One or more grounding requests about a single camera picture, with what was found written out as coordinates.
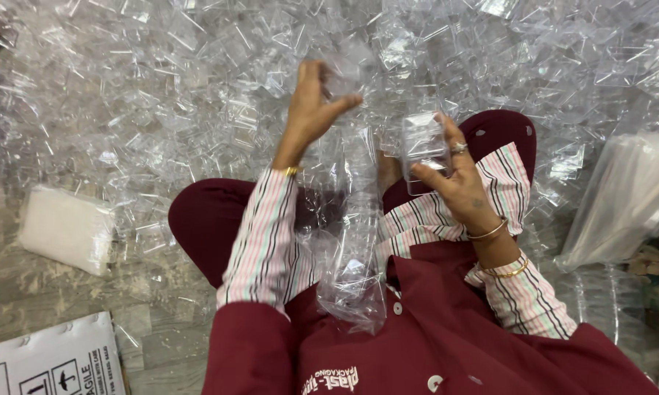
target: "knee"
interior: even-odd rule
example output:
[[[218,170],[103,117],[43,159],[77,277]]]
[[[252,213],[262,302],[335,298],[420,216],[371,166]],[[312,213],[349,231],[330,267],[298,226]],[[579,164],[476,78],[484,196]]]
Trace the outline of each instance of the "knee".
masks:
[[[174,235],[179,223],[187,221],[194,208],[199,204],[202,195],[205,194],[206,186],[211,180],[202,180],[188,185],[183,189],[176,199],[173,199],[171,206],[168,208],[168,224]]]
[[[188,185],[168,208],[168,223],[175,234],[184,223],[199,221],[218,211],[237,211],[246,207],[254,183],[228,178],[208,178]]]
[[[490,114],[488,117],[492,117],[494,119],[497,119],[497,122],[503,122],[505,125],[510,125],[510,126],[524,126],[524,127],[530,127],[532,128],[532,134],[535,132],[535,125],[532,123],[532,120],[530,120],[527,115],[524,115],[520,112],[517,111],[511,111],[511,110],[488,110],[484,111],[489,112]]]

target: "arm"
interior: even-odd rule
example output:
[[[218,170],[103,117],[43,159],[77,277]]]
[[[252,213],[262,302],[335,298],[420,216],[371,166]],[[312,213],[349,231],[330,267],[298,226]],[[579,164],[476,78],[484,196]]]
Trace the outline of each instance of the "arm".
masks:
[[[298,188],[285,170],[296,167],[306,148],[321,137],[342,113],[361,103],[359,95],[325,103],[321,61],[303,62],[291,97],[288,123],[271,169],[262,174],[246,205],[229,266],[217,292],[217,307],[236,301],[271,305],[284,314],[288,282],[288,249],[293,242]]]
[[[295,332],[285,314],[288,250],[298,188],[284,170],[343,112],[361,102],[349,95],[326,104],[321,62],[303,62],[276,157],[246,205],[229,266],[218,289],[218,312],[202,394],[290,394],[295,386]]]
[[[453,121],[443,114],[439,121],[451,147],[465,142]],[[465,280],[485,290],[505,330],[568,339],[576,323],[566,314],[566,306],[554,297],[551,284],[527,261],[506,226],[491,233],[498,229],[501,219],[489,204],[473,158],[467,151],[455,153],[452,164],[454,174],[448,179],[427,166],[414,165],[412,171],[439,192],[453,217],[465,225],[470,236],[476,237],[472,241],[479,264]],[[527,267],[516,275],[498,277],[517,273],[525,264]]]

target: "gold bracelet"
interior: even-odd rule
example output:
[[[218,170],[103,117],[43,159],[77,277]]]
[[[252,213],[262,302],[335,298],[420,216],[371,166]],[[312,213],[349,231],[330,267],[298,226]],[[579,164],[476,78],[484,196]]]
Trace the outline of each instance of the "gold bracelet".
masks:
[[[468,234],[468,229],[466,229],[465,230],[465,237],[467,237],[469,240],[482,240],[483,238],[486,238],[486,237],[492,235],[493,233],[495,233],[498,230],[502,229],[503,226],[507,225],[508,219],[504,215],[500,216],[500,220],[501,220],[500,225],[498,225],[497,228],[491,230],[488,233],[485,233],[483,236],[471,236],[471,235]]]
[[[522,264],[522,267],[521,267],[521,268],[519,268],[519,269],[517,269],[517,270],[515,270],[515,271],[511,271],[510,273],[497,274],[497,273],[490,273],[490,272],[486,271],[486,270],[493,270],[493,269],[491,269],[491,268],[489,268],[489,269],[483,269],[483,273],[488,274],[488,275],[492,275],[493,277],[498,277],[498,278],[509,278],[509,277],[513,277],[513,276],[518,275],[518,274],[522,273],[523,271],[525,271],[525,269],[527,268],[527,265],[528,265],[528,264],[529,264],[529,258],[527,258],[527,259],[525,260],[525,263]]]
[[[301,172],[302,170],[303,170],[302,167],[292,166],[292,167],[289,167],[285,170],[281,170],[281,172],[283,172],[286,175],[286,177],[288,177],[288,176],[294,176],[298,172]]]

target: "marble floor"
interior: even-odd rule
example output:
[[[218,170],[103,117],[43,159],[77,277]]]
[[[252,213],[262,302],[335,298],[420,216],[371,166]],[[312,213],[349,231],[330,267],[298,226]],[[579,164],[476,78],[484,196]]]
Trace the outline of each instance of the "marble floor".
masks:
[[[18,246],[19,205],[0,175],[0,342],[110,311],[132,395],[198,395],[215,290],[179,247],[98,278]]]

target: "shirt button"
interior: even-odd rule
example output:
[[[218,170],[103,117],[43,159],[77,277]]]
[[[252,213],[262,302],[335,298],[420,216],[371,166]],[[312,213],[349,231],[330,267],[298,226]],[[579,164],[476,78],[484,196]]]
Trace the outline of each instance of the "shirt button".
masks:
[[[437,387],[439,387],[439,384],[441,384],[443,380],[444,379],[442,379],[442,376],[433,375],[429,378],[429,380],[427,380],[427,388],[429,388],[429,390],[432,392],[436,392]]]

